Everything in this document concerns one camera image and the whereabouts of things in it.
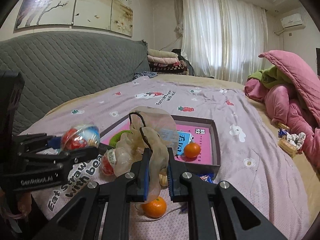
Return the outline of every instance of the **plastic bag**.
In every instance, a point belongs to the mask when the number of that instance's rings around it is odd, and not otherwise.
[[[72,127],[61,138],[61,150],[74,150],[87,146],[98,148],[100,143],[99,129],[93,124],[82,124]]]
[[[166,176],[169,161],[167,147],[171,147],[176,155],[179,135],[172,116],[162,109],[139,106],[130,112],[129,117],[132,134],[123,133],[116,144],[114,174],[120,176],[130,171],[132,163],[142,159],[144,149],[151,148],[146,201],[150,202],[159,196],[161,190],[159,174]]]

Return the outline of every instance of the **gray sofa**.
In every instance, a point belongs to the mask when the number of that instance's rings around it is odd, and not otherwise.
[[[64,102],[150,71],[145,42],[87,32],[41,32],[2,41],[0,70],[8,69],[25,80],[14,135]]]

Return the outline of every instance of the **framed artwork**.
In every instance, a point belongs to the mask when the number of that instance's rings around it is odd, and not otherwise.
[[[15,29],[75,25],[132,36],[132,0],[23,0]]]
[[[132,0],[113,0],[111,30],[132,37]]]
[[[23,0],[15,29],[72,22],[75,0]]]
[[[112,0],[76,0],[73,24],[110,30]]]

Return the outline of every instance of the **blue candy wrapper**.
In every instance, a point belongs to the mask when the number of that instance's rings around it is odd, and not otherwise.
[[[213,183],[212,178],[213,178],[213,174],[204,174],[204,175],[198,175],[200,177],[200,179],[202,179],[203,181],[207,181],[210,183]]]
[[[287,136],[288,131],[286,129],[280,128],[278,132],[278,137],[282,138],[283,136]]]

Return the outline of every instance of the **black device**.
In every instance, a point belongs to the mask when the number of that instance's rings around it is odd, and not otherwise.
[[[74,164],[95,159],[99,151],[104,153],[111,147],[100,144],[98,149],[85,147],[61,151],[57,155],[36,154],[50,148],[58,138],[46,134],[12,137],[14,112],[24,82],[19,73],[11,71],[1,72],[0,77],[1,134],[5,138],[0,144],[3,160],[0,186],[12,213],[18,214],[18,193],[65,184]],[[217,218],[221,240],[286,239],[230,183],[205,182],[188,172],[184,163],[176,161],[171,148],[168,148],[168,152],[169,194],[173,202],[188,203],[189,239],[216,239],[211,206]],[[142,160],[133,163],[131,171],[114,182],[103,185],[89,182],[33,239],[98,239],[106,202],[108,208],[102,239],[129,239],[130,202],[144,202],[147,199],[151,154],[152,149],[146,148]],[[18,225],[22,231],[28,231],[25,220],[19,220]],[[23,236],[25,239],[29,237],[28,234]]]

